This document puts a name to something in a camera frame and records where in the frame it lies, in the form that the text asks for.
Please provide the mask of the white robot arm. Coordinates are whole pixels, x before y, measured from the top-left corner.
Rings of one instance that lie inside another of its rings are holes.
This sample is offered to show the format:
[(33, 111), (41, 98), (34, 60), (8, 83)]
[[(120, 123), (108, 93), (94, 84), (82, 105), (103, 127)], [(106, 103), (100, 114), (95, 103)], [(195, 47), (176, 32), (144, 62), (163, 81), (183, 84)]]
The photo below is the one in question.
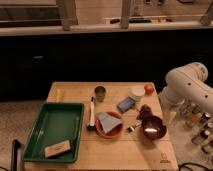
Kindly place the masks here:
[(207, 67), (200, 62), (174, 68), (165, 77), (166, 86), (159, 93), (163, 121), (169, 125), (186, 100), (213, 114), (213, 88), (205, 84)]

